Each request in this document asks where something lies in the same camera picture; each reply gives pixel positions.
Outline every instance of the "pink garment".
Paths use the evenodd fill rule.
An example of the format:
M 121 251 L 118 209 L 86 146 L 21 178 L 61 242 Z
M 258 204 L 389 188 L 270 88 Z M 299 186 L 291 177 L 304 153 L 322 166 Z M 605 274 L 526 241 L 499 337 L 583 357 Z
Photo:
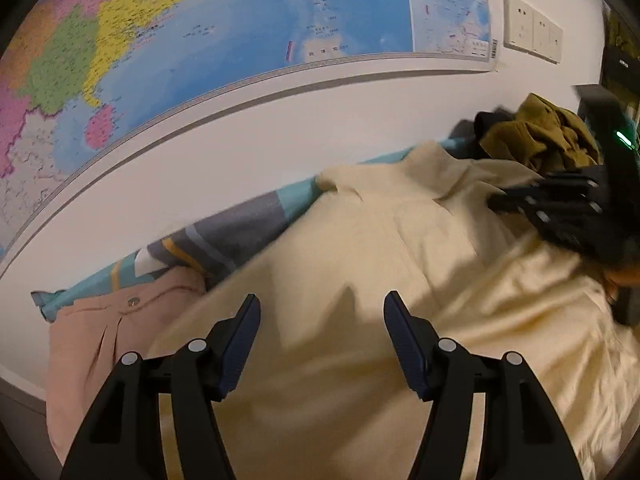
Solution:
M 58 312 L 49 329 L 47 427 L 60 462 L 118 359 L 130 351 L 144 356 L 204 292 L 199 273 L 175 267 L 153 283 L 76 300 Z

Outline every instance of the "beige fabric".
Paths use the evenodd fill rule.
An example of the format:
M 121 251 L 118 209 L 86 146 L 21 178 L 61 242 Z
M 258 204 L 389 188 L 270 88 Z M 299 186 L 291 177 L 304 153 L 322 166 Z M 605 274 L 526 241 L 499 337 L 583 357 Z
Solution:
M 603 475 L 639 397 L 639 348 L 612 323 L 576 254 L 533 232 L 516 241 L 522 218 L 503 221 L 486 208 L 494 186 L 535 177 L 516 162 L 454 160 L 435 143 L 398 164 L 326 170 L 318 183 L 328 192 L 156 341 L 151 355 L 174 352 L 247 293 L 260 298 L 262 324 L 238 389 L 214 405 L 239 480 L 407 478 L 429 406 L 406 386 L 384 327 L 393 289 L 471 352 L 520 351 L 586 478 Z M 161 412 L 177 479 L 166 399 Z M 473 476 L 481 417 L 475 406 L 464 478 Z
M 58 312 L 49 329 L 47 428 L 60 462 L 115 362 L 130 351 L 144 355 L 204 291 L 199 273 L 175 267 L 153 283 L 76 300 Z

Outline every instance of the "electrical outlet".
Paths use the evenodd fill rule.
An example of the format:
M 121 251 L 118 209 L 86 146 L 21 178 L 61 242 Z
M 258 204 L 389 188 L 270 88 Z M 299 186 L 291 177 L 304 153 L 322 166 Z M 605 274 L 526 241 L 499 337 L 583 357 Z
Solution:
M 562 60 L 562 29 L 555 23 L 549 28 L 549 59 L 556 63 Z
M 504 0 L 504 45 L 533 50 L 534 10 L 521 0 Z
M 533 53 L 542 57 L 550 57 L 549 30 L 551 22 L 548 17 L 537 10 L 533 12 Z

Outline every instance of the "yellow map region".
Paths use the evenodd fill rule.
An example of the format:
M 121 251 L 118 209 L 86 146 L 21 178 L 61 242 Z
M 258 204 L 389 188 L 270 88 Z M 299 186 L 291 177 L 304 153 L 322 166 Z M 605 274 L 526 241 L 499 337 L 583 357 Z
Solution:
M 158 14 L 180 1 L 110 0 L 100 5 L 95 56 L 82 85 L 82 94 L 89 105 L 100 105 L 94 96 L 95 86 L 111 65 L 129 49 L 136 28 L 148 27 Z

